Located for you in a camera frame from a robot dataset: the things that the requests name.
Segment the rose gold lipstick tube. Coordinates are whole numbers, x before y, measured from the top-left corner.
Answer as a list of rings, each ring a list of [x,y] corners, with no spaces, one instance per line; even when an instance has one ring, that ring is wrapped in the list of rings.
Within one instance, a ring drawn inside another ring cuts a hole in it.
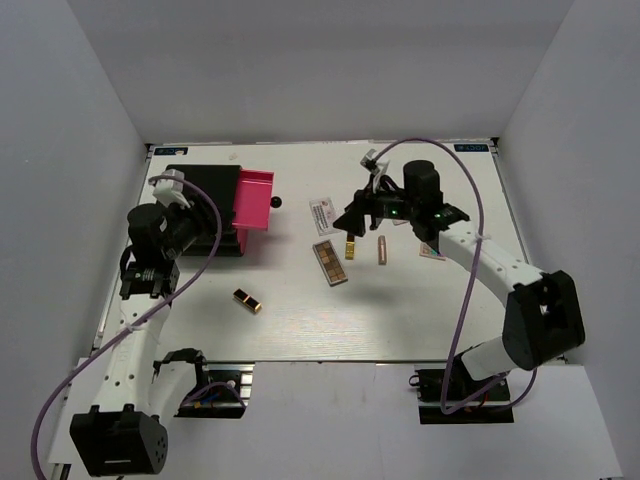
[[[387,241],[384,235],[380,235],[377,240],[378,264],[386,265],[388,263]]]

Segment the brown eyeshadow palette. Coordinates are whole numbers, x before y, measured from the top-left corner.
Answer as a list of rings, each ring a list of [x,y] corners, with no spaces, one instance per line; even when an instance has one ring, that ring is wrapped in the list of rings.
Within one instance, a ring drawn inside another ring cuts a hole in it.
[[[334,287],[348,281],[346,271],[330,240],[314,244],[312,251],[329,286]]]

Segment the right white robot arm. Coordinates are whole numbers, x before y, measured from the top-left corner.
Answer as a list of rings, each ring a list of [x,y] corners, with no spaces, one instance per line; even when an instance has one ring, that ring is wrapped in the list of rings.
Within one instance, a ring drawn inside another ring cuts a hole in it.
[[[572,277],[532,266],[483,235],[466,213],[445,202],[432,162],[406,163],[402,186],[387,175],[386,163],[365,158],[361,164],[369,180],[335,228],[362,237],[385,219],[406,221],[419,240],[468,271],[470,286],[481,283],[505,309],[499,336],[465,351],[450,348],[440,394],[444,414],[483,396],[512,370],[535,372],[585,342]]]

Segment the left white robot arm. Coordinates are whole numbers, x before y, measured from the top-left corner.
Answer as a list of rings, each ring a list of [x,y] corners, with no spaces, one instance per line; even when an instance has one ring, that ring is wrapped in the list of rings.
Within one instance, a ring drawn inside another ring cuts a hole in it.
[[[103,347],[110,360],[89,410],[73,416],[70,436],[92,477],[155,475],[168,456],[168,425],[185,396],[211,387],[200,351],[158,359],[160,334],[178,283],[178,258],[201,236],[220,242],[222,219],[207,197],[146,203],[127,215],[130,245],[121,257],[118,333]]]

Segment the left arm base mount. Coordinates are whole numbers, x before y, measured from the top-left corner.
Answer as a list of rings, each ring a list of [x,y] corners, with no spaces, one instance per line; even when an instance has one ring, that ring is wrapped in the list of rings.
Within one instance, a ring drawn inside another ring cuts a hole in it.
[[[177,418],[239,419],[249,403],[252,364],[209,361],[194,348],[154,362],[151,400]]]

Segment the colourful square eyeshadow palette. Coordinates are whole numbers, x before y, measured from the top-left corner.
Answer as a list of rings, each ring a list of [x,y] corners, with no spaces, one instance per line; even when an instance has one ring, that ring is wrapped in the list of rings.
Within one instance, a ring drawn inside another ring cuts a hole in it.
[[[440,261],[445,261],[446,260],[446,257],[444,255],[442,255],[441,253],[437,252],[436,250],[431,248],[426,243],[422,243],[420,245],[419,255],[421,257],[434,259],[434,260],[440,260]]]

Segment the black pink drawer organizer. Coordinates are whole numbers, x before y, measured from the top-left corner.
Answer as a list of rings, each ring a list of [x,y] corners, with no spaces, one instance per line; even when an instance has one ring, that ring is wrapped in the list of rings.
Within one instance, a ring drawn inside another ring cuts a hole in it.
[[[203,190],[216,204],[224,233],[236,232],[237,250],[217,250],[219,257],[241,257],[246,251],[252,231],[266,231],[270,214],[282,206],[283,200],[273,194],[275,174],[250,170],[240,165],[169,164],[185,179]]]

